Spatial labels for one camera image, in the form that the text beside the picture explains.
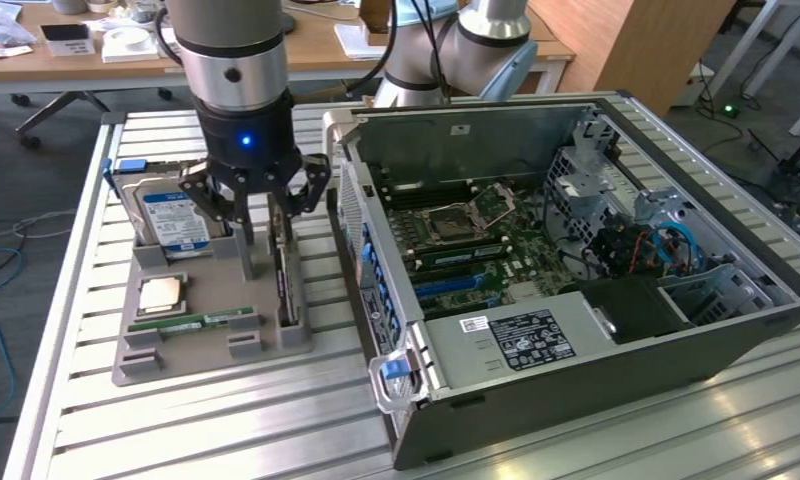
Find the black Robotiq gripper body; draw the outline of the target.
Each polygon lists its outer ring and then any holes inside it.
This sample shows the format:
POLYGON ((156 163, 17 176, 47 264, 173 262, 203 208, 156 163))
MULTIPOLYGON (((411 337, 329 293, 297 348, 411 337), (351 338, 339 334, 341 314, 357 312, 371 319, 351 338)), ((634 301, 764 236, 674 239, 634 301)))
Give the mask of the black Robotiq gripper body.
POLYGON ((291 93, 248 111, 220 110, 195 100, 209 174, 231 189, 245 188, 249 194, 272 192, 301 168, 291 93))

